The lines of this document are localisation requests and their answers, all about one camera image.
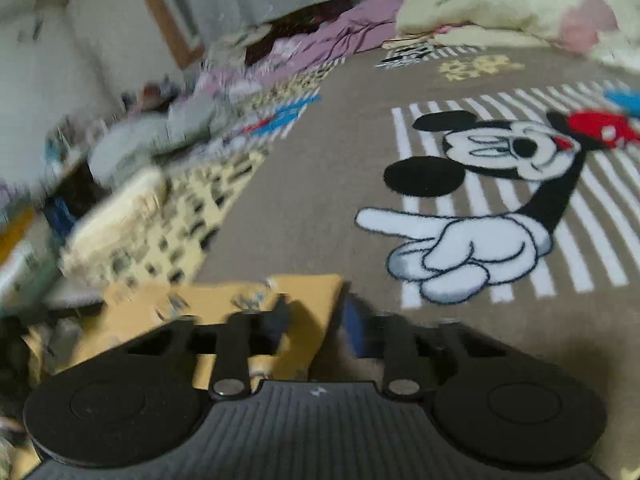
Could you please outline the yellow printed children's pants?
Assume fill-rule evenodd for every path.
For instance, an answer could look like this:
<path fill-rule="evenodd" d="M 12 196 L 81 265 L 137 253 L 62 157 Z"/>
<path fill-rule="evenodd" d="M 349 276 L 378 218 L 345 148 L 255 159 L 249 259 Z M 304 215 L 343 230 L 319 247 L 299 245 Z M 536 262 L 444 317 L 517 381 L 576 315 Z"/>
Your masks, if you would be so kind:
<path fill-rule="evenodd" d="M 265 283 L 228 282 L 209 286 L 125 285 L 104 292 L 105 307 L 98 319 L 84 326 L 73 350 L 75 365 L 181 315 L 198 324 L 224 322 L 233 313 L 269 311 L 279 296 L 294 302 L 291 325 L 274 358 L 250 359 L 252 381 L 270 375 L 304 379 L 320 349 L 345 283 L 335 274 L 277 275 Z"/>

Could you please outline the folded cream quilted blanket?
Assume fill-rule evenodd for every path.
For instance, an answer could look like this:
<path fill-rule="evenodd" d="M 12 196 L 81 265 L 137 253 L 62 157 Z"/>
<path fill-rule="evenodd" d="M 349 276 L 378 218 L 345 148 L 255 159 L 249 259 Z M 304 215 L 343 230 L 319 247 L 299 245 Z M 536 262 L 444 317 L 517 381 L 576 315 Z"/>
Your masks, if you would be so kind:
<path fill-rule="evenodd" d="M 74 225 L 61 249 L 62 273 L 79 278 L 106 259 L 162 209 L 167 194 L 167 178 L 160 167 L 137 171 Z"/>

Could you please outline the grey-green padded jacket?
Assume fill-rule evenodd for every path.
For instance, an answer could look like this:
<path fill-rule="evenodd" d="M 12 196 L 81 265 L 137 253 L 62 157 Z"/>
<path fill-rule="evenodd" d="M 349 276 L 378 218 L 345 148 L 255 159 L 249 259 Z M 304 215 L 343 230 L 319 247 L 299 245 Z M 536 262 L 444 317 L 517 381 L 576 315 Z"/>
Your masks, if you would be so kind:
<path fill-rule="evenodd" d="M 117 188 L 155 159 L 228 131 L 238 118 L 238 108 L 229 101 L 200 93 L 172 104 L 166 113 L 122 120 L 91 151 L 93 180 Z"/>

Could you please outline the purple crumpled garment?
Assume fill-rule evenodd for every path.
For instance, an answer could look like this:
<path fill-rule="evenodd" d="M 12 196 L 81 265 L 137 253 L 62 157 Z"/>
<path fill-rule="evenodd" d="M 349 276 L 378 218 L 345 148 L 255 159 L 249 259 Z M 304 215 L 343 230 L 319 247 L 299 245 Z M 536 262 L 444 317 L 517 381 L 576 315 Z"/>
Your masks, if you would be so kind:
<path fill-rule="evenodd" d="M 395 36 L 401 5 L 402 0 L 366 0 L 311 34 L 277 40 L 253 66 L 205 67 L 194 92 L 239 101 L 326 62 L 377 49 Z"/>

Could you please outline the cream padded coat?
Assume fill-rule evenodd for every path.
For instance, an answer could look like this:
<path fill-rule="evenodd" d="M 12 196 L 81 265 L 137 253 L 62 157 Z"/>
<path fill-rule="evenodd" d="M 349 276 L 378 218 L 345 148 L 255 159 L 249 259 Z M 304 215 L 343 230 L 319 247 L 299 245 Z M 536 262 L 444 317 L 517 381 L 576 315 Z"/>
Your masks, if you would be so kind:
<path fill-rule="evenodd" d="M 444 46 L 549 46 L 639 69 L 639 0 L 404 0 L 400 36 Z"/>

